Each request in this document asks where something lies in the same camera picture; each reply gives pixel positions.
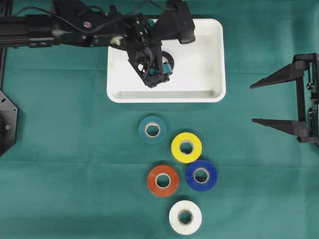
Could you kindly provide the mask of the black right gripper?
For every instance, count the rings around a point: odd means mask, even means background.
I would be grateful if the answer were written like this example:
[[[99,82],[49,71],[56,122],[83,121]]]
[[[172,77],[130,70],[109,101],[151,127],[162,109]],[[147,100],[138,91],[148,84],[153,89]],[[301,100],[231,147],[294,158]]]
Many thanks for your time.
[[[297,136],[300,143],[319,144],[319,54],[294,56],[294,62],[252,84],[250,89],[296,81],[298,121],[252,119],[252,122]]]

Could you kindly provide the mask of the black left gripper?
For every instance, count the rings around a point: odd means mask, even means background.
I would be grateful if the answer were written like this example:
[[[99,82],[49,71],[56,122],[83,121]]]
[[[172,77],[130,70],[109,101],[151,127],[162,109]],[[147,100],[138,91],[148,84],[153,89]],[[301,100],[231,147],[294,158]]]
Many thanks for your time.
[[[125,18],[124,23],[127,34],[113,37],[109,46],[127,52],[128,62],[147,87],[169,81],[172,67],[162,62],[161,41],[151,38],[155,22],[138,14]]]

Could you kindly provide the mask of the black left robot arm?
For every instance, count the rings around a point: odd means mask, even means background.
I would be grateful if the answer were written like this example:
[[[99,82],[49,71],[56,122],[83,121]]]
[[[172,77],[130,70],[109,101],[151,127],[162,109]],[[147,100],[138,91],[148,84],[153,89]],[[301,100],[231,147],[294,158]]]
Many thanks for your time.
[[[55,0],[51,11],[24,7],[11,15],[12,1],[0,3],[0,48],[42,48],[55,45],[112,47],[125,51],[128,61],[143,83],[154,88],[167,82],[173,72],[173,58],[162,51],[167,23],[156,22],[137,8],[126,14],[114,5],[105,12],[80,0]]]

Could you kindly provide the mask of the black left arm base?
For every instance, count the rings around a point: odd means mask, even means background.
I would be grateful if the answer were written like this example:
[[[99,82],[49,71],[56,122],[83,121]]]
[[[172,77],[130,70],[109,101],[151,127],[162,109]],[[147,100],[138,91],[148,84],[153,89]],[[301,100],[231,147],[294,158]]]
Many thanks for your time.
[[[3,156],[16,139],[18,108],[0,92],[0,156]]]

